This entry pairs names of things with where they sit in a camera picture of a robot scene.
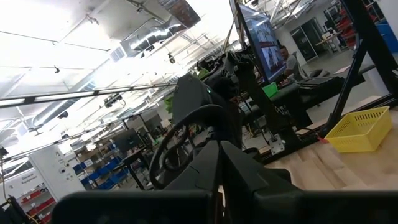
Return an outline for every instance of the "screen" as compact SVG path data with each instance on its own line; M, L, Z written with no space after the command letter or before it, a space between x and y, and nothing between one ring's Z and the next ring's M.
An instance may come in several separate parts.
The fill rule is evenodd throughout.
M286 68L269 17L239 4L242 23L262 69L264 81L273 82Z

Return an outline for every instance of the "wooden floor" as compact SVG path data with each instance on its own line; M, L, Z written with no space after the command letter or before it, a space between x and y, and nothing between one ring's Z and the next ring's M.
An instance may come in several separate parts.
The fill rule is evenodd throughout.
M286 168L305 190L398 190L398 108L393 128L376 152L338 153L317 142L266 165Z

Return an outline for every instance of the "computer monitor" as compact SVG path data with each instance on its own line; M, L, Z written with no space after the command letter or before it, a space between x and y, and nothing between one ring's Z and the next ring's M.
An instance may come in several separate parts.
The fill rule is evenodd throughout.
M286 69L269 17L242 4L237 4L241 21L256 57L264 81L274 82Z

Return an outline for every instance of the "man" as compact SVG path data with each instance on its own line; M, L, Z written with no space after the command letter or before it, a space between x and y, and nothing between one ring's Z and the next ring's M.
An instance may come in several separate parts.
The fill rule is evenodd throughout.
M297 62L296 56L289 54L289 51L287 51L285 46L280 47L280 53L282 54L282 57L286 62L285 76L287 78L293 78L295 81L302 81L308 78L301 70L300 64Z

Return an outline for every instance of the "yellow basket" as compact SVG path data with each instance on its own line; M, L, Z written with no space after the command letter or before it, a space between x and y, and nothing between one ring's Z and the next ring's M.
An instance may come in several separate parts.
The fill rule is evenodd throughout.
M392 128L389 106L349 113L325 137L339 152L373 152Z

